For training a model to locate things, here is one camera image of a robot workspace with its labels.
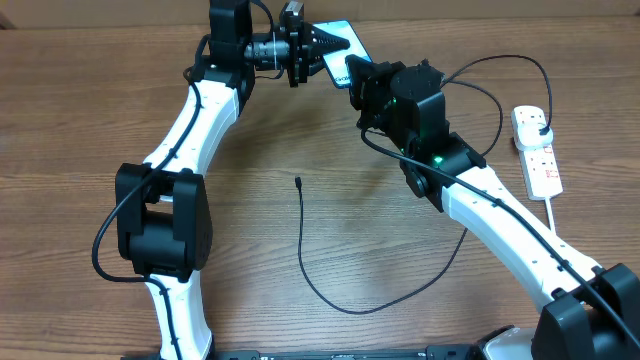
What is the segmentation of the Samsung Galaxy smartphone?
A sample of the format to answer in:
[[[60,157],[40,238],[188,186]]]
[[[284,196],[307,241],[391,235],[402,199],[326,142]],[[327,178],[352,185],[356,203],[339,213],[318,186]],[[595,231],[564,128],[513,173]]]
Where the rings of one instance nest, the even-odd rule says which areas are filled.
[[[332,51],[323,55],[322,59],[334,86],[338,89],[349,88],[351,86],[351,77],[347,68],[346,57],[356,55],[365,61],[372,61],[363,43],[351,23],[347,20],[315,23],[314,28],[348,42],[346,49]]]

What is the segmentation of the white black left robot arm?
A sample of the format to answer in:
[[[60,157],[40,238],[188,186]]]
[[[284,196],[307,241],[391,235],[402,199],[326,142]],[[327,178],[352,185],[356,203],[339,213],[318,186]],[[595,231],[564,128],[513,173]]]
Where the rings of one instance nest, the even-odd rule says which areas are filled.
[[[204,178],[257,72],[275,70],[296,87],[325,67],[327,55],[355,44],[331,23],[306,22],[299,1],[286,2],[268,31],[255,33],[252,5],[210,3],[210,31],[183,73],[189,90],[178,118],[142,163],[124,163],[116,174],[118,250],[151,294],[161,332],[157,359],[214,356],[201,290],[213,240]]]

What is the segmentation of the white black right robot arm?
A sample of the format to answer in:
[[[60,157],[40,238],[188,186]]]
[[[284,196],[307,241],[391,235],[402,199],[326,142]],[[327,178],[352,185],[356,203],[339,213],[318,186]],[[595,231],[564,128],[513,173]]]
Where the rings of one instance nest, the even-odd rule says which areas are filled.
[[[571,247],[503,186],[482,155],[450,131],[443,75],[427,61],[346,58],[358,127],[398,147],[408,185],[474,233],[536,306],[535,329],[510,327],[473,345],[472,359],[636,359],[639,279]]]

